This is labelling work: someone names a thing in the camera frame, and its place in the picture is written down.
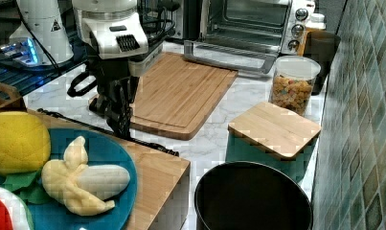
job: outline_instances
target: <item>teal container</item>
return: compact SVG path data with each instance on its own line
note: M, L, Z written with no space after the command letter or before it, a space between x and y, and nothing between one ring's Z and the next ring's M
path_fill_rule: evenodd
M296 183L299 183L306 174L307 166L315 148L317 138L299 152L293 160L279 160L263 150L250 145L232 133L228 136L225 162L249 161L261 163L278 170Z

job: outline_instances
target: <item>tile wall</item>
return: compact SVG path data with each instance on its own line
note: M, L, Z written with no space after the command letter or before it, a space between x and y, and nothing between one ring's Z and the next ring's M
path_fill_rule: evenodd
M386 229L386 0L349 0L338 34L313 190L314 229Z

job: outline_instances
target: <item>black pot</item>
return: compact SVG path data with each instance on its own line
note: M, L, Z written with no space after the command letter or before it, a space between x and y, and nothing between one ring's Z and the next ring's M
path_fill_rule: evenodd
M252 162L214 167L198 182L196 229L309 230L312 208L288 176Z

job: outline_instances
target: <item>toy banana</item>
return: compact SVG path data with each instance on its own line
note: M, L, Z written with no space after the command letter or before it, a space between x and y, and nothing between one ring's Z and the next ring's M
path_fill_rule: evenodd
M75 139L63 160L51 160L42 170L46 193L80 216L94 216L115 207L113 200L129 183L126 169L117 165L91 166L84 148L85 139Z

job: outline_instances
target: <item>toaster oven knob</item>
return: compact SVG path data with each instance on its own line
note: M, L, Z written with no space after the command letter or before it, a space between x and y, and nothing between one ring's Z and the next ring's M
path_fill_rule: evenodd
M294 37L300 37L303 35L304 32L304 26L297 24L291 28L291 33L293 34Z
M304 9L304 8L298 9L298 10L295 12L295 17L296 17L297 20L299 20L299 21L304 21L304 20L306 20L306 18L308 17L308 11L307 11L307 9Z
M288 49L291 52L297 52L299 45L300 42L298 40L290 40L290 42L288 42Z

